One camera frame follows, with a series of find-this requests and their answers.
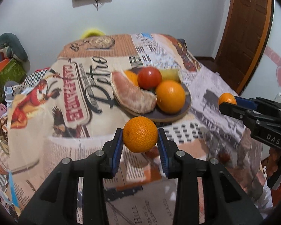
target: peeled pomelo slice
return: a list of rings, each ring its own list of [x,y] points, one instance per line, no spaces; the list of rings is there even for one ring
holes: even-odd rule
[[[135,113],[149,113],[156,106],[156,95],[135,86],[123,71],[111,72],[111,86],[119,103]]]

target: door panel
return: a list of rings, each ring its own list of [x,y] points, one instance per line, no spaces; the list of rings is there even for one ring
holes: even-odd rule
[[[234,0],[230,7],[230,22],[226,25],[216,63],[221,77],[235,91],[247,78],[256,53],[261,51],[260,44],[265,42],[265,39],[261,42],[261,38],[269,5],[268,0]]]

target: orange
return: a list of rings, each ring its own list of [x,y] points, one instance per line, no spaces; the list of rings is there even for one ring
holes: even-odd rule
[[[127,78],[130,79],[130,81],[135,85],[138,86],[138,75],[130,70],[124,71]]]
[[[181,84],[173,80],[161,82],[156,90],[157,105],[165,113],[175,114],[185,104],[185,91]]]
[[[230,93],[222,94],[218,99],[218,104],[221,105],[223,102],[228,102],[231,104],[237,104],[235,97]]]
[[[134,153],[151,150],[156,145],[157,139],[155,124],[145,117],[132,118],[123,128],[123,142]]]

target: door frame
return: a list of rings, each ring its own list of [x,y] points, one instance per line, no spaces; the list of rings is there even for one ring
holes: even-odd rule
[[[226,39],[226,36],[227,36],[228,27],[229,27],[229,24],[230,24],[230,21],[231,21],[233,4],[234,4],[234,0],[230,0],[228,17],[227,17],[223,37],[222,37],[222,40],[220,42],[220,46],[219,46],[219,49],[217,51],[217,54],[216,54],[216,57],[215,57],[215,60],[214,60],[215,63],[217,63],[217,60],[219,59],[219,56],[222,52],[223,45],[224,45],[224,42],[225,42],[225,39]],[[242,91],[245,89],[245,87],[249,83],[249,80],[253,76],[253,73],[255,72],[255,70],[256,70],[259,62],[260,62],[260,59],[263,55],[264,49],[265,49],[267,41],[268,41],[269,33],[270,33],[270,30],[271,30],[272,21],[273,21],[273,12],[274,12],[274,0],[267,0],[267,11],[266,11],[266,17],[265,17],[265,24],[264,24],[262,35],[261,35],[261,38],[260,38],[260,42],[259,42],[259,45],[257,47],[256,53],[254,55],[254,58],[251,62],[251,65],[250,65],[249,69],[247,70],[243,80],[240,82],[239,86],[236,89],[237,94],[241,94]]]

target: red tomato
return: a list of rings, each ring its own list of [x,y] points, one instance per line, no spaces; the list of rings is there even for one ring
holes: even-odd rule
[[[138,72],[138,86],[144,90],[156,88],[162,81],[162,75],[157,68],[144,67]]]

